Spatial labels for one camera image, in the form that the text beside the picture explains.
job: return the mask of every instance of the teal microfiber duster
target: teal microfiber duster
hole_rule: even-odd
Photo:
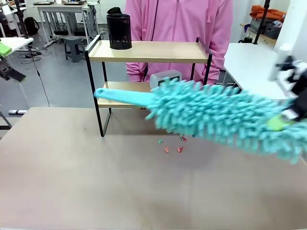
[[[205,85],[194,81],[171,81],[152,92],[97,89],[96,97],[146,107],[146,119],[156,117],[157,129],[193,135],[238,147],[258,155],[277,154],[297,163],[307,151],[307,122],[283,124],[276,118],[292,100],[279,102],[249,94],[239,88]]]

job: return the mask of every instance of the pink jacket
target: pink jacket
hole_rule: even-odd
[[[201,37],[213,54],[208,84],[219,78],[231,36],[233,0],[127,0],[126,14],[131,16],[134,41],[151,41],[153,36],[153,41],[195,42]],[[130,81],[143,81],[144,68],[145,63],[127,63]],[[183,79],[189,80],[192,63],[149,63],[145,81],[153,73],[169,69],[180,71]],[[205,71],[206,65],[196,64],[194,80],[202,81]]]

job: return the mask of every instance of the black mesh pen holder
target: black mesh pen holder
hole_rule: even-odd
[[[109,14],[106,21],[111,49],[132,48],[130,16],[122,13]]]

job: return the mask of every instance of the sleeve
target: sleeve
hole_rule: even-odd
[[[233,0],[222,0],[218,9],[211,42],[209,49],[212,52],[212,62],[209,70],[208,83],[214,83],[219,79],[220,69],[223,68],[225,62],[225,54],[227,52],[232,23],[233,23]]]
[[[142,0],[126,0],[125,13],[130,15],[132,41],[142,40]],[[126,63],[130,81],[141,81],[140,65],[137,62]]]

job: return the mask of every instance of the stool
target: stool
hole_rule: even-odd
[[[65,58],[72,59],[72,62],[78,62],[79,58],[84,57],[84,46],[82,40],[77,37],[66,37],[64,38],[64,48],[65,48]]]

